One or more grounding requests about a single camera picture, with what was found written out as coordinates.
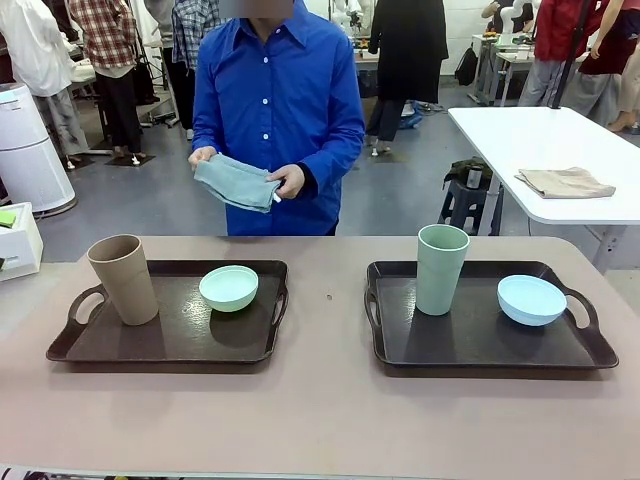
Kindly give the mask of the person's left hand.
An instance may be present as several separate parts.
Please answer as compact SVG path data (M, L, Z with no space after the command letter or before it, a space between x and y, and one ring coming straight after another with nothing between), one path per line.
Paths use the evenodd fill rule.
M281 199L294 199L305 184L305 173L297 164L288 164L267 176L268 181L277 181L276 195Z

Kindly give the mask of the person's right hand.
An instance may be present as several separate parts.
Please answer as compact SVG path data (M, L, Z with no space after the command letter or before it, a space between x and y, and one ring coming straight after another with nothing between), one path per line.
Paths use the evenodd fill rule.
M217 154L218 151L212 146L197 148L189 156L188 162L192 170L195 171L200 163L209 162Z

